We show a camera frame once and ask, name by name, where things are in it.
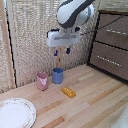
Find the ceramic cup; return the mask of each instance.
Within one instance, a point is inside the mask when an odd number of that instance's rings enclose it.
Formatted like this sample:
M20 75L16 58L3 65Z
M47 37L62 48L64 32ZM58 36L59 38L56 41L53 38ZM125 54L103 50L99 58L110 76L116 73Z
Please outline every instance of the ceramic cup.
M45 72L40 72L37 74L37 88L40 90L45 90L48 87L48 74Z
M60 83L62 83L62 80L63 80L63 69L62 68L54 68L53 76L52 76L53 83L60 84Z

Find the drawer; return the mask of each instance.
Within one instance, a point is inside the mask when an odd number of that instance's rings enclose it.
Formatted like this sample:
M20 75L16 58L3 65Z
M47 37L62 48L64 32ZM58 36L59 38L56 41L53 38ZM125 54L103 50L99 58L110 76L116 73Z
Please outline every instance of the drawer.
M128 51L94 42L90 63L128 80Z
M98 28L120 16L121 15L101 14ZM128 50L128 16L124 16L115 23L98 30L95 40Z

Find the pink cup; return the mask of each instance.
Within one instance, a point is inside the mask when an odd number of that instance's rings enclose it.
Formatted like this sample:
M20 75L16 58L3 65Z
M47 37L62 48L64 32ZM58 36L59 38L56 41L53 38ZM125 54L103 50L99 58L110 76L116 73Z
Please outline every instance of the pink cup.
M45 72L40 72L37 74L37 88L40 90L45 90L48 87L48 74Z

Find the cable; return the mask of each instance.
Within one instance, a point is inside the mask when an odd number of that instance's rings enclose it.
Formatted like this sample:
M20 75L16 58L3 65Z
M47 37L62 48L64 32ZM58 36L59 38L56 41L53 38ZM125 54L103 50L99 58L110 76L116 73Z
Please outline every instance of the cable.
M96 29L96 30L94 30L94 31L90 31L90 32L83 33L83 34L81 34L81 36L82 36L82 35L85 35L85 34L88 34L88 33L95 32L95 31L97 31L97 30L100 30L100 29L102 29L102 28L104 28L104 27L106 27L106 26L108 26L108 25L110 25L110 24L116 22L117 20L119 20L120 18L122 18L123 16L125 16L126 14L128 14L128 12L124 13L124 14L123 14L121 17L119 17L118 19L116 19L116 20L114 20L114 21L112 21L112 22L110 22L110 23L108 23L108 24L102 26L101 28Z

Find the wall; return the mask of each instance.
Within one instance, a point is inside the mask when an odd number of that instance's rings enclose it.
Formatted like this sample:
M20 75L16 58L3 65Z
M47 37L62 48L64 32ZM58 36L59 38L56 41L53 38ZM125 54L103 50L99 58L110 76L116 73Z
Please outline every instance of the wall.
M56 67L54 49L48 47L46 42L47 32L59 28L56 20L59 1L7 0L18 87L35 81L38 72L52 75ZM97 1L93 2L95 12ZM90 31L92 22L83 25L81 33ZM90 34L81 36L80 42L73 45L69 55L66 54L66 46L62 47L64 70L86 63L89 38Z
M12 58L3 0L0 1L0 93L15 88Z

